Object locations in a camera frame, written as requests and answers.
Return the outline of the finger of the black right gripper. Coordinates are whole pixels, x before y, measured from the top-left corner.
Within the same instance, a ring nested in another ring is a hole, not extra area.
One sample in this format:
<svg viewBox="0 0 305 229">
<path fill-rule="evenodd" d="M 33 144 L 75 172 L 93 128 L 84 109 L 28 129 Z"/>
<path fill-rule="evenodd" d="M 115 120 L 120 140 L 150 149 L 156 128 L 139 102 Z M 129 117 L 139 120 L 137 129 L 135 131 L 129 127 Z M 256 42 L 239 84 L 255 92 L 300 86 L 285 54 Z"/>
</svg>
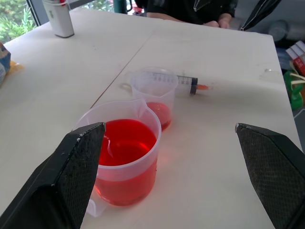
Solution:
<svg viewBox="0 0 305 229">
<path fill-rule="evenodd" d="M 305 229 L 305 154 L 285 135 L 237 123 L 252 186 L 275 229 Z"/>
</svg>

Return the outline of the black pointed left gripper right finger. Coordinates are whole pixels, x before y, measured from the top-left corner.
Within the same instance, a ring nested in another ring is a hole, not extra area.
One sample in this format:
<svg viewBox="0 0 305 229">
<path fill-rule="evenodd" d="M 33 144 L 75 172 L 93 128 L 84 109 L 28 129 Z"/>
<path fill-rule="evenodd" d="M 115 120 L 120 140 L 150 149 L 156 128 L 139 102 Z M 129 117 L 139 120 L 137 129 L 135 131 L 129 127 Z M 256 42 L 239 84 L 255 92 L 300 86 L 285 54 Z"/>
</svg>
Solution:
<svg viewBox="0 0 305 229">
<path fill-rule="evenodd" d="M 282 0 L 259 0 L 248 19 L 240 27 L 240 30 L 246 31 L 257 25 L 260 21 L 270 15 L 281 1 Z"/>
</svg>

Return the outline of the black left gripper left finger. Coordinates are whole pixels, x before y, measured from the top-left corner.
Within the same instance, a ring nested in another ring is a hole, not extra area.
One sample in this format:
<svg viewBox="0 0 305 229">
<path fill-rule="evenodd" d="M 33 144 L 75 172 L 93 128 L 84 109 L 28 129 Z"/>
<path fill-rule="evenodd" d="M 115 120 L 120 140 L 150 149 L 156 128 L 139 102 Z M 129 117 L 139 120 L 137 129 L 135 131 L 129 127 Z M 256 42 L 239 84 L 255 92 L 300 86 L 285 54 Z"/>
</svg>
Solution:
<svg viewBox="0 0 305 229">
<path fill-rule="evenodd" d="M 80 229 L 95 183 L 105 123 L 69 132 L 0 216 L 0 229 Z"/>
</svg>

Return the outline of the large beaker of red liquid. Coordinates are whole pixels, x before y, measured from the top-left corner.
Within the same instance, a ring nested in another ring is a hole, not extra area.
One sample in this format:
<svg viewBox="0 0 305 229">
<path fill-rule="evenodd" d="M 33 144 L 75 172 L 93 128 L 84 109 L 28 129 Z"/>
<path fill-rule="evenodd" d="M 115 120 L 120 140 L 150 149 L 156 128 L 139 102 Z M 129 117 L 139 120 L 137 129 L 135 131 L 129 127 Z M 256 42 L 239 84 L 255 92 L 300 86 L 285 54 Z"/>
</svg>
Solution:
<svg viewBox="0 0 305 229">
<path fill-rule="evenodd" d="M 94 189 L 86 212 L 94 217 L 108 205 L 126 207 L 146 198 L 157 171 L 159 118 L 143 99 L 112 101 L 85 113 L 75 129 L 105 123 Z"/>
</svg>

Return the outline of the clear syringe orange tip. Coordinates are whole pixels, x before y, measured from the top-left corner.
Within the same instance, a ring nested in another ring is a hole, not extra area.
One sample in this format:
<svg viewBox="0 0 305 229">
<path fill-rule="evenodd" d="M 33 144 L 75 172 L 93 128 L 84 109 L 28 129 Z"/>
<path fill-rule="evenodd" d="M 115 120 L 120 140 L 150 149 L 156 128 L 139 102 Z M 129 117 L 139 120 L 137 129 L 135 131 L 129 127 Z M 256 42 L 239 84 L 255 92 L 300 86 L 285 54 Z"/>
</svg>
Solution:
<svg viewBox="0 0 305 229">
<path fill-rule="evenodd" d="M 140 93 L 162 96 L 174 91 L 179 96 L 195 95 L 197 91 L 211 90 L 213 87 L 199 84 L 198 78 L 174 75 L 171 71 L 148 67 L 125 74 L 126 82 L 120 87 L 131 92 L 132 89 Z"/>
</svg>

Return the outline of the small beaker of red liquid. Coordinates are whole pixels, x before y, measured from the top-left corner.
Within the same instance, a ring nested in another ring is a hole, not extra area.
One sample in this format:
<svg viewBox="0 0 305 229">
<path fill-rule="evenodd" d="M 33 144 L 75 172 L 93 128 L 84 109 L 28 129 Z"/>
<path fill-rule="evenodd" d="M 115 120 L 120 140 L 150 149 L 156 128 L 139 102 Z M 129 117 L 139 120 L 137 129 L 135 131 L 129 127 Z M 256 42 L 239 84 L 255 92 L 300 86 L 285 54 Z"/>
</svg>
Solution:
<svg viewBox="0 0 305 229">
<path fill-rule="evenodd" d="M 172 122 L 178 76 L 169 70 L 146 67 L 126 73 L 135 99 L 144 99 L 165 130 Z"/>
</svg>

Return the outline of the person's bare hand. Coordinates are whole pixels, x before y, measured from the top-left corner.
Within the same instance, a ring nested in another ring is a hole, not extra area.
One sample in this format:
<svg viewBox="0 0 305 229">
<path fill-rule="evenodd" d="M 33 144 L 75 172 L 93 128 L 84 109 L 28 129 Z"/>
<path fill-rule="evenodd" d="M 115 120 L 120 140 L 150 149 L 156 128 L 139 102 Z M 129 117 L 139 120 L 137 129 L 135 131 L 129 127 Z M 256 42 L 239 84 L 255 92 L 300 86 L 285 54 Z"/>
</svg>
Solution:
<svg viewBox="0 0 305 229">
<path fill-rule="evenodd" d="M 210 21 L 210 22 L 206 23 L 205 26 L 229 29 L 230 22 L 232 19 L 233 19 L 233 17 L 230 14 L 224 13 L 224 14 L 220 15 L 218 21 Z"/>
</svg>

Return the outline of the red white box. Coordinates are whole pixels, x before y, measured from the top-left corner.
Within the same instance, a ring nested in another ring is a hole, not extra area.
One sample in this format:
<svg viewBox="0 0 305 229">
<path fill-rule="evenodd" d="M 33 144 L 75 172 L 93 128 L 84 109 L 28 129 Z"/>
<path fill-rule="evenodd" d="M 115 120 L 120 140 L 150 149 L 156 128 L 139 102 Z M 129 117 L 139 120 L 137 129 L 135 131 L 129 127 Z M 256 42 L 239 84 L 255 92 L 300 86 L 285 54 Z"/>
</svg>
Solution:
<svg viewBox="0 0 305 229">
<path fill-rule="evenodd" d="M 305 43 L 298 41 L 286 50 L 299 74 L 305 77 Z"/>
</svg>

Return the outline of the person in black clothing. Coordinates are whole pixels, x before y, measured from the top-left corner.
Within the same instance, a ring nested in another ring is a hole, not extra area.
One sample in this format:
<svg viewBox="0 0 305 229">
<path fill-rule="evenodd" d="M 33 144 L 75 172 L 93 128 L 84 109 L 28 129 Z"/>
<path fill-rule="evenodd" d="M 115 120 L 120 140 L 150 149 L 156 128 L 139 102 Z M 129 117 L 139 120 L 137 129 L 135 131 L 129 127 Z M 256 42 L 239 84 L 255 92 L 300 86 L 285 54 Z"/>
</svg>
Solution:
<svg viewBox="0 0 305 229">
<path fill-rule="evenodd" d="M 146 16 L 177 22 L 205 25 L 218 21 L 221 14 L 234 18 L 238 0 L 148 0 Z"/>
</svg>

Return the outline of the green plastic object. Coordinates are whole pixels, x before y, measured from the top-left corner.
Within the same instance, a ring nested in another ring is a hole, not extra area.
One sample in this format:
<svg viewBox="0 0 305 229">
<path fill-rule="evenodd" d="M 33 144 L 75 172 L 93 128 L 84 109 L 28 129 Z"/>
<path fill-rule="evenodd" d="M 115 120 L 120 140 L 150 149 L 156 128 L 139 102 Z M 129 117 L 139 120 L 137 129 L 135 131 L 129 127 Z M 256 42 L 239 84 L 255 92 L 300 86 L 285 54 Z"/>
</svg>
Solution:
<svg viewBox="0 0 305 229">
<path fill-rule="evenodd" d="M 305 77 L 287 71 L 284 74 L 284 82 L 292 110 L 305 107 Z"/>
</svg>

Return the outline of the yellow packet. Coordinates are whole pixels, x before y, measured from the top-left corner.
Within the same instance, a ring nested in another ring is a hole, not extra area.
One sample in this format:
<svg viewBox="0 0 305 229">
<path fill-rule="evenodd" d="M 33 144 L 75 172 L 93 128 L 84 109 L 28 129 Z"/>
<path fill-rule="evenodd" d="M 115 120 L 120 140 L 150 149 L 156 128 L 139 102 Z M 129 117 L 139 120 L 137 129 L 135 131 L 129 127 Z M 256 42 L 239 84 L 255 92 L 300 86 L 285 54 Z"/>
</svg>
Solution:
<svg viewBox="0 0 305 229">
<path fill-rule="evenodd" d="M 24 69 L 24 66 L 15 62 L 15 61 L 11 61 L 10 62 L 10 69 L 9 71 L 6 73 L 7 76 L 12 75 L 12 74 L 16 74 L 18 72 L 20 72 L 21 70 Z"/>
</svg>

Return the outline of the blue white carton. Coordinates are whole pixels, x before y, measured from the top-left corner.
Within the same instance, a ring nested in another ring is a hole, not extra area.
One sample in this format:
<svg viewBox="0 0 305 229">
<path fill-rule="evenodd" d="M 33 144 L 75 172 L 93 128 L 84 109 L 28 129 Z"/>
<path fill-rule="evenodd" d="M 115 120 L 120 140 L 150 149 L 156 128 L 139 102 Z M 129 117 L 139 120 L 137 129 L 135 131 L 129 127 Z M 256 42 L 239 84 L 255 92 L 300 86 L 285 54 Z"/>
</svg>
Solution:
<svg viewBox="0 0 305 229">
<path fill-rule="evenodd" d="M 11 53 L 0 42 L 0 86 L 10 71 Z"/>
</svg>

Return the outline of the white rectangular container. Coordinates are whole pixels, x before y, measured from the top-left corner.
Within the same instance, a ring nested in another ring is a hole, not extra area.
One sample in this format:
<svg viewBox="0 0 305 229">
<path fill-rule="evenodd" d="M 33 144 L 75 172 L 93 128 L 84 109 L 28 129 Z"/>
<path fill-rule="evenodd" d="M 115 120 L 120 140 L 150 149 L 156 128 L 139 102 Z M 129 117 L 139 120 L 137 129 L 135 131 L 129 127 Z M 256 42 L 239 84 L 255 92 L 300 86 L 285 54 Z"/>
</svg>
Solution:
<svg viewBox="0 0 305 229">
<path fill-rule="evenodd" d="M 42 0 L 53 33 L 61 38 L 74 35 L 74 29 L 67 0 Z"/>
</svg>

